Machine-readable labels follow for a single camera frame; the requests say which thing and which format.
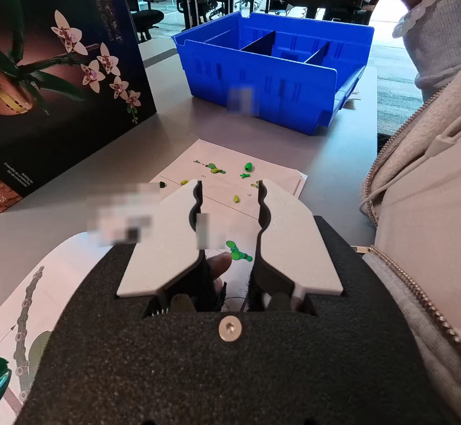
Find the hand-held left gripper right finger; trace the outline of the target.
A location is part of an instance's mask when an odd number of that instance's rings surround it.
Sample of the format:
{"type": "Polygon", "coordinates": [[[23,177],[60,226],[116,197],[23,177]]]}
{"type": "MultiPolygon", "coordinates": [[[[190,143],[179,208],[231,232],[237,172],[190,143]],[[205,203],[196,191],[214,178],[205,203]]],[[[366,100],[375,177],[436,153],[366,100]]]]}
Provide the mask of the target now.
{"type": "Polygon", "coordinates": [[[307,312],[310,295],[341,296],[343,285],[312,212],[269,179],[259,181],[253,310],[307,312]]]}

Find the white instruction booklet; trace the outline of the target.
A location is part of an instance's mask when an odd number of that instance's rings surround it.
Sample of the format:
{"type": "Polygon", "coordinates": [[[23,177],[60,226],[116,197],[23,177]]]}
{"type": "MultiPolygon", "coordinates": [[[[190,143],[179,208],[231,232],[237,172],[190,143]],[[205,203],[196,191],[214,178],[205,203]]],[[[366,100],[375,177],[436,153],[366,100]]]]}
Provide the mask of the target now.
{"type": "MultiPolygon", "coordinates": [[[[210,230],[217,233],[213,245],[224,249],[205,250],[207,257],[217,255],[229,245],[240,249],[248,258],[233,255],[230,270],[222,280],[227,282],[227,294],[223,310],[240,310],[247,292],[247,283],[255,257],[256,235],[259,229],[257,201],[258,180],[268,178],[299,197],[306,175],[273,163],[239,153],[204,140],[198,140],[151,183],[164,181],[161,198],[180,188],[182,180],[202,179],[202,211],[209,214],[210,230]],[[251,162],[251,176],[244,166],[251,162]],[[234,195],[240,198],[233,202],[234,195]]],[[[12,377],[1,399],[1,424],[14,424],[26,399],[26,388],[31,387],[37,364],[55,328],[59,316],[78,285],[103,255],[110,250],[101,247],[86,232],[62,242],[32,269],[1,305],[1,357],[8,361],[12,377]]]]}

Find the dark orchid brick set box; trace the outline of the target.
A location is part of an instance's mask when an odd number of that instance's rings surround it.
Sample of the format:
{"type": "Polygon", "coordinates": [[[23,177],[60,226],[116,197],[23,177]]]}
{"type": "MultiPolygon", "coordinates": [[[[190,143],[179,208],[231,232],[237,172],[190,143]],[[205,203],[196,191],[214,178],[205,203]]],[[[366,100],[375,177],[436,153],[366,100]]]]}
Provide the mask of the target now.
{"type": "Polygon", "coordinates": [[[156,112],[128,0],[0,0],[1,213],[156,112]]]}

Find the blue plastic bin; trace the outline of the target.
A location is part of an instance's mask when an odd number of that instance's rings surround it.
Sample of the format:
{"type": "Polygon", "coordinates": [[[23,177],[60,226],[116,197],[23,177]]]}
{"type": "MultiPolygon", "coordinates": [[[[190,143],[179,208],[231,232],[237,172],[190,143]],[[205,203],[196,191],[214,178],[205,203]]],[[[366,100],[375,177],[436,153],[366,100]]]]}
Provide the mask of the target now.
{"type": "Polygon", "coordinates": [[[359,82],[373,34],[366,25],[235,12],[172,39],[193,96],[312,135],[359,82]],[[240,51],[272,31],[271,57],[240,51]],[[305,64],[326,42],[322,66],[305,64]]]}

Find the brick orchid plant model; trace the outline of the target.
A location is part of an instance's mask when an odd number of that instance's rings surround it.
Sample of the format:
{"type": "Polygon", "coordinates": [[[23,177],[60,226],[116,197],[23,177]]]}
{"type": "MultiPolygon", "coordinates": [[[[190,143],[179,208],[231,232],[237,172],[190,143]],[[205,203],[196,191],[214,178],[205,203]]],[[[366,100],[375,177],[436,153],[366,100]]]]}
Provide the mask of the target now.
{"type": "Polygon", "coordinates": [[[8,366],[8,361],[0,358],[0,399],[5,395],[9,382],[12,376],[12,371],[8,366]]]}

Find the black office chair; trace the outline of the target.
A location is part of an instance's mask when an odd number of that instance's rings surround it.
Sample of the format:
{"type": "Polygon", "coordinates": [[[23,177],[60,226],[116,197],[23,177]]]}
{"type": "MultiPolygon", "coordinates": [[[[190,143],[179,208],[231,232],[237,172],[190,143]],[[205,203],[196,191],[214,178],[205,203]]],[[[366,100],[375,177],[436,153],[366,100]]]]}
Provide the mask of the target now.
{"type": "Polygon", "coordinates": [[[225,15],[224,3],[226,1],[227,0],[196,0],[199,23],[206,23],[215,15],[225,15]]]}
{"type": "Polygon", "coordinates": [[[140,35],[138,43],[151,40],[152,37],[149,30],[164,19],[163,12],[151,8],[153,0],[142,1],[147,3],[146,10],[140,9],[138,0],[127,0],[135,30],[140,35]]]}

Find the person's left hand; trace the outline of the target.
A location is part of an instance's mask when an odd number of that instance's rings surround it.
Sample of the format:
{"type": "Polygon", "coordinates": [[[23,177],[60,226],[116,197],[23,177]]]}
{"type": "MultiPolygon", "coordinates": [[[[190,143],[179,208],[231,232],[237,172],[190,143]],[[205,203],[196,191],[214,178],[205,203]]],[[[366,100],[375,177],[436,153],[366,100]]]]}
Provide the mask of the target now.
{"type": "Polygon", "coordinates": [[[208,258],[206,262],[210,268],[214,289],[218,293],[223,287],[221,275],[224,274],[232,264],[231,254],[223,252],[208,258]]]}

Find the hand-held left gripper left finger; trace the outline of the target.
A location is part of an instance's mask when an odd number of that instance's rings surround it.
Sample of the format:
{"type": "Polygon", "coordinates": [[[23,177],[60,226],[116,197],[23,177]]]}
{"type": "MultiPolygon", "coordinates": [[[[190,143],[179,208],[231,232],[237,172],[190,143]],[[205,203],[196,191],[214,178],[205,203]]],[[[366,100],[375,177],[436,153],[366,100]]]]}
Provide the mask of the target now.
{"type": "Polygon", "coordinates": [[[196,179],[160,201],[152,232],[135,246],[117,289],[118,297],[166,295],[204,261],[195,231],[202,202],[202,183],[196,179]]]}

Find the white paper sheet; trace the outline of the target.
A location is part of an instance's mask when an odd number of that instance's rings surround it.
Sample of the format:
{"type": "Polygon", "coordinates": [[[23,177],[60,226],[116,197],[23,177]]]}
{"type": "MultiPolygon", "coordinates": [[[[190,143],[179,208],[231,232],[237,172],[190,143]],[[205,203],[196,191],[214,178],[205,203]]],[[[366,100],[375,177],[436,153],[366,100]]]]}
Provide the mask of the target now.
{"type": "Polygon", "coordinates": [[[340,109],[343,109],[343,108],[355,109],[355,104],[360,101],[361,101],[360,90],[358,88],[355,88],[347,98],[344,98],[340,109]]]}

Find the black bin divider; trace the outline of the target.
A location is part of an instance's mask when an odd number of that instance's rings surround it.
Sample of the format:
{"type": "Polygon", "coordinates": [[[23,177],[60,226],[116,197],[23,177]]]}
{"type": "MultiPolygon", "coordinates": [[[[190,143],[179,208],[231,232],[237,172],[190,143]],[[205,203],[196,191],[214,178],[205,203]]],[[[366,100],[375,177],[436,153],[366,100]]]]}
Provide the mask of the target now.
{"type": "Polygon", "coordinates": [[[324,58],[330,48],[330,42],[326,42],[319,50],[312,54],[304,63],[308,65],[322,66],[324,58]]]}
{"type": "Polygon", "coordinates": [[[258,38],[244,48],[240,49],[240,51],[271,57],[273,54],[275,37],[276,31],[269,32],[268,34],[258,38]]]}

